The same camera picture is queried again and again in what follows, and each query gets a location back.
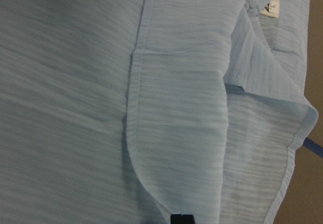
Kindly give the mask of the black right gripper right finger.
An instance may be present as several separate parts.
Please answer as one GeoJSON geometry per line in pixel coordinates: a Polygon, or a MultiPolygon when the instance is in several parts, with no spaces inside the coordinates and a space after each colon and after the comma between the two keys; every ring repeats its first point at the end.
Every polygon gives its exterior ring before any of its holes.
{"type": "Polygon", "coordinates": [[[195,224],[195,218],[192,214],[183,215],[183,224],[195,224]]]}

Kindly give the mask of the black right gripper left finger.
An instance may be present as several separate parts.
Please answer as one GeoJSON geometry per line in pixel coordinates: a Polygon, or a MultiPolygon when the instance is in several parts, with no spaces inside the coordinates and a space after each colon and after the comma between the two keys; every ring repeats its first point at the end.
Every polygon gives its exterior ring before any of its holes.
{"type": "Polygon", "coordinates": [[[171,221],[171,224],[181,224],[182,214],[171,214],[170,221],[171,221]]]}

